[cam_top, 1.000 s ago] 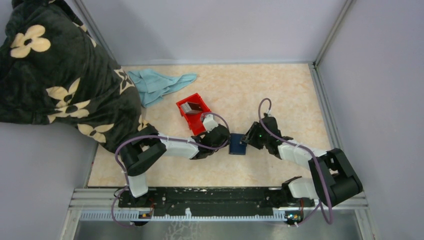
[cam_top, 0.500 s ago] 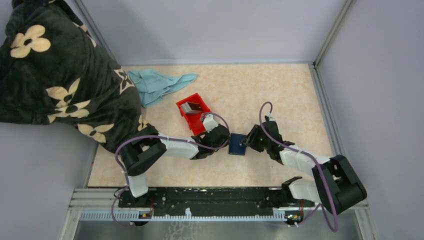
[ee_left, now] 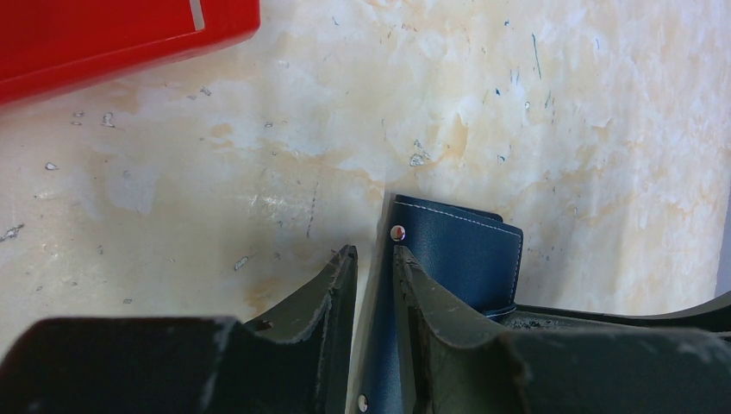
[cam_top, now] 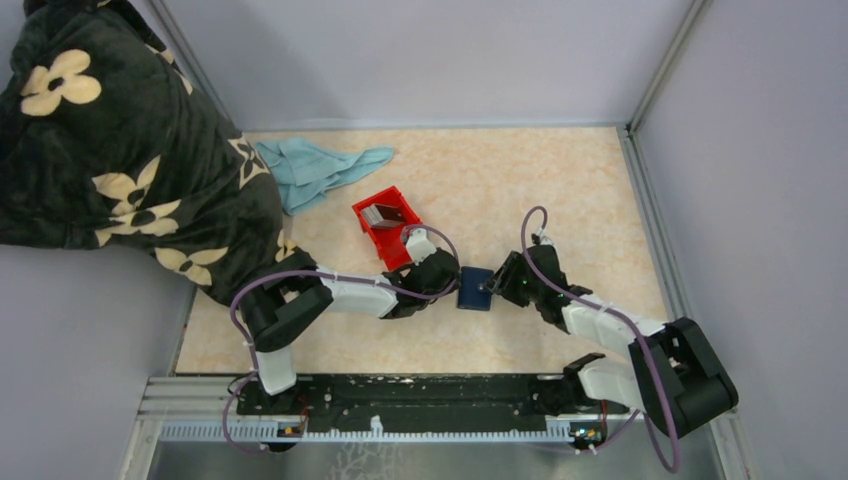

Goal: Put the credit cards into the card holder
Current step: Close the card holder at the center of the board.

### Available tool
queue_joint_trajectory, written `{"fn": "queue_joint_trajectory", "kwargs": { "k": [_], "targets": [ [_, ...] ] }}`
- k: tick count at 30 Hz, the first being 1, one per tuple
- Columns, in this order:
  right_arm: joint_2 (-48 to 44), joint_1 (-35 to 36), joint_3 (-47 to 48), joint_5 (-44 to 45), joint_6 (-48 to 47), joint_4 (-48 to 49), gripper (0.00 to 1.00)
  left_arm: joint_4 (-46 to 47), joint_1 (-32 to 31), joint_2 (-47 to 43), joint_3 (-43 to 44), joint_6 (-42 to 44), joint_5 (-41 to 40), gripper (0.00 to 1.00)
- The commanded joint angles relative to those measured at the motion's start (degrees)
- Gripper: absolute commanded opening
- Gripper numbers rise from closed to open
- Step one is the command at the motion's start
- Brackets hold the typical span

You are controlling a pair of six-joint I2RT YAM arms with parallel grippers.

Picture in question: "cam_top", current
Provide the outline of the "navy leather card holder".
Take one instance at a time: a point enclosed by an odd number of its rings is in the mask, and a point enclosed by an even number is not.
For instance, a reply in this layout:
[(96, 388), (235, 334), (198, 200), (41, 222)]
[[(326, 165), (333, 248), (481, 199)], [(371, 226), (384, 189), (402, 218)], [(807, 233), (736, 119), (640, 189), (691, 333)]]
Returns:
[(486, 288), (486, 283), (493, 275), (493, 270), (463, 266), (459, 276), (457, 308), (470, 311), (489, 311), (492, 305), (492, 293)]

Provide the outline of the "red plastic bin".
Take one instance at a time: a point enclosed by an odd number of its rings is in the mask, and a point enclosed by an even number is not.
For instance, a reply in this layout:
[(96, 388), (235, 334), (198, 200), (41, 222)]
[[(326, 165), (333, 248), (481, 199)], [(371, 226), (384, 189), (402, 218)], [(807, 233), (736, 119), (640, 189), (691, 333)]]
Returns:
[(396, 186), (353, 204), (352, 209), (390, 271), (420, 263), (437, 250), (420, 227), (421, 219)]

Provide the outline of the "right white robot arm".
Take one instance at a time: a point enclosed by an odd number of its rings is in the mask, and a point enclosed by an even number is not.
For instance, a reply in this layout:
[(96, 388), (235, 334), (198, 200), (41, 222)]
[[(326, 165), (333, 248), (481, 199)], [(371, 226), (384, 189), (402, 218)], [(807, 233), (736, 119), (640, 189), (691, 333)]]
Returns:
[(603, 347), (563, 370), (563, 398), (576, 412), (611, 401), (646, 414), (665, 435), (684, 437), (739, 403), (734, 382), (694, 320), (623, 313), (569, 283), (552, 245), (511, 252), (481, 288), (532, 306), (564, 333)]

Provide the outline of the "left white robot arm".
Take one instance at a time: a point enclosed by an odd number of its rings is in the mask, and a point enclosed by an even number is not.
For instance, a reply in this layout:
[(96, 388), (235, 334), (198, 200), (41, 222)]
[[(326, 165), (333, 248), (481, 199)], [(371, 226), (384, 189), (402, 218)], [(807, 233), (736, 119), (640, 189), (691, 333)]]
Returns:
[(321, 315), (410, 317), (454, 291), (459, 274), (455, 256), (441, 248), (417, 263), (373, 276), (327, 269), (295, 249), (271, 274), (239, 291), (230, 305), (231, 318), (240, 315), (243, 322), (261, 401), (277, 414), (297, 406), (300, 388), (291, 345)]

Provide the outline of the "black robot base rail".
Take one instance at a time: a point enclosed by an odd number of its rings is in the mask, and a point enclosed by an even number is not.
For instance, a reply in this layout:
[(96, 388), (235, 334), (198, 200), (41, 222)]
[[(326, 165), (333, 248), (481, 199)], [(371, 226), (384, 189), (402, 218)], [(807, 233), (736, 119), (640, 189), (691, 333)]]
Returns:
[(276, 423), (275, 450), (306, 441), (603, 444), (623, 405), (591, 400), (565, 374), (310, 374), (267, 393), (254, 373), (233, 380), (228, 432), (238, 420)]

